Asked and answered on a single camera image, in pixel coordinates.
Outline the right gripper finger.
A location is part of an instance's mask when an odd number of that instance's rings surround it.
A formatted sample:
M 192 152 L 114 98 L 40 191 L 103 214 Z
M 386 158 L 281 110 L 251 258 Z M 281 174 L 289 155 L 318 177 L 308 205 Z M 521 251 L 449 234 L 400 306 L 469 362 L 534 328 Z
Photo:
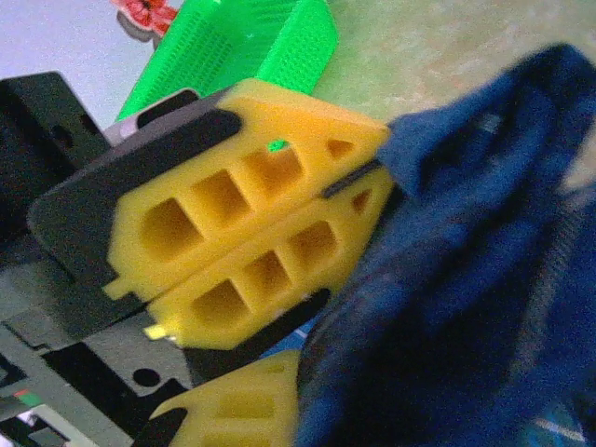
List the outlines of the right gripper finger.
M 134 447 L 291 447 L 297 350 L 285 350 L 162 402 Z

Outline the blue plaid long sleeve shirt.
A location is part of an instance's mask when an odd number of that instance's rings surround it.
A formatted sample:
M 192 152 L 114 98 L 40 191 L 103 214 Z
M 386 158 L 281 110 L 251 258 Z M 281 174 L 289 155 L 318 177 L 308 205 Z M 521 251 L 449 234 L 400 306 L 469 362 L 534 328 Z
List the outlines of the blue plaid long sleeve shirt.
M 516 447 L 567 403 L 596 447 L 596 65 L 556 43 L 389 125 L 396 182 L 309 332 L 291 447 Z

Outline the green plastic basket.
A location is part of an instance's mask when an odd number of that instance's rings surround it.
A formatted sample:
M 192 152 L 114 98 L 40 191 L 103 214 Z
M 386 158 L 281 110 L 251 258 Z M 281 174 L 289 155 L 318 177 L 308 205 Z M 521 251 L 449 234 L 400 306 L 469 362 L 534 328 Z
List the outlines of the green plastic basket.
M 162 0 L 126 0 L 160 42 L 119 119 L 183 88 L 207 97 L 258 78 L 309 94 L 338 44 L 326 0 L 184 0 L 173 14 Z

